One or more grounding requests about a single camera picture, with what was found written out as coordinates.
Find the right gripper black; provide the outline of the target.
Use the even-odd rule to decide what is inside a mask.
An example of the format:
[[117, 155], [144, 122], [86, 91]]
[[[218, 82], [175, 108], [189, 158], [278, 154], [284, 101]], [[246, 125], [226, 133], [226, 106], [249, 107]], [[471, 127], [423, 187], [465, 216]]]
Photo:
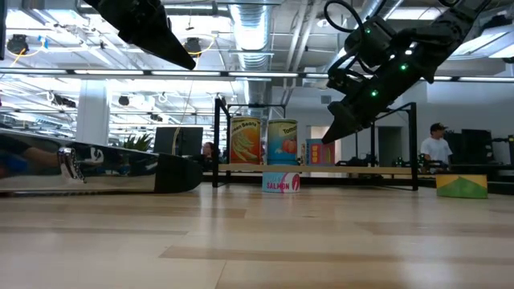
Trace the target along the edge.
[[340, 101], [332, 102], [328, 110], [334, 119], [322, 137], [324, 144], [369, 128], [380, 112], [419, 79], [434, 78], [435, 42], [416, 39], [416, 47], [411, 55], [407, 55], [405, 49], [412, 42], [411, 39], [392, 43], [367, 38], [360, 47], [359, 56], [366, 64], [379, 66], [370, 79], [364, 79], [362, 74], [350, 69], [328, 70], [328, 88], [345, 95], [356, 92], [356, 115]]

